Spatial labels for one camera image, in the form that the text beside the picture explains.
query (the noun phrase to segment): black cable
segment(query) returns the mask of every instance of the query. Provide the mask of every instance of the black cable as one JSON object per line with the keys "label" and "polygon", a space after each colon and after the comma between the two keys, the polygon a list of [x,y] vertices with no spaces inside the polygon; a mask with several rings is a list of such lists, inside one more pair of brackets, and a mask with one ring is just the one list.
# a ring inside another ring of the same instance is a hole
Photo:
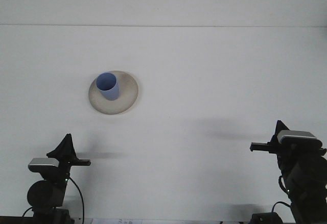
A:
{"label": "black cable", "polygon": [[280,188],[282,189],[282,191],[288,195],[288,192],[287,192],[287,190],[286,190],[286,187],[284,187],[284,185],[283,185],[283,183],[282,183],[282,177],[283,177],[283,176],[280,176],[280,177],[278,178],[278,183],[279,183],[279,186],[280,186]]}
{"label": "black cable", "polygon": [[77,188],[77,190],[79,191],[79,193],[80,193],[80,195],[81,195],[81,200],[82,200],[82,213],[83,213],[83,217],[82,217],[82,224],[84,224],[84,212],[85,212],[85,210],[84,210],[84,199],[83,199],[83,195],[82,195],[82,192],[81,192],[81,190],[80,190],[80,188],[77,186],[77,184],[74,182],[74,180],[71,178],[71,177],[69,177],[69,179],[72,181],[72,183],[76,186],[76,188]]}
{"label": "black cable", "polygon": [[32,209],[32,207],[29,207],[29,208],[24,212],[24,214],[22,215],[22,217],[24,217],[25,214],[26,214],[29,210],[31,210],[31,209]]}
{"label": "black cable", "polygon": [[275,206],[276,206],[277,204],[283,204],[283,205],[287,206],[288,208],[291,207],[289,204],[286,204],[286,203],[283,202],[283,201],[278,201],[277,203],[275,203],[275,204],[273,205],[273,207],[272,207],[272,209],[271,209],[271,213],[274,212]]}

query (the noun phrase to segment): white surface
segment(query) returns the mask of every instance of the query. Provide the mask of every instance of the white surface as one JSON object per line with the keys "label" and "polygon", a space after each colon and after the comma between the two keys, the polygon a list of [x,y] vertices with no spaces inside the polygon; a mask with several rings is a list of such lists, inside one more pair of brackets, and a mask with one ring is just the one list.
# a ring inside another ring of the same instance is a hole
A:
{"label": "white surface", "polygon": [[[0,27],[0,210],[20,215],[29,172],[72,133],[86,217],[245,220],[287,201],[270,140],[277,119],[327,143],[326,28]],[[130,111],[87,97],[97,74],[137,78]],[[65,206],[81,214],[73,184]],[[292,220],[277,207],[284,221]]]}
{"label": "white surface", "polygon": [[325,27],[327,0],[0,0],[0,23]]}

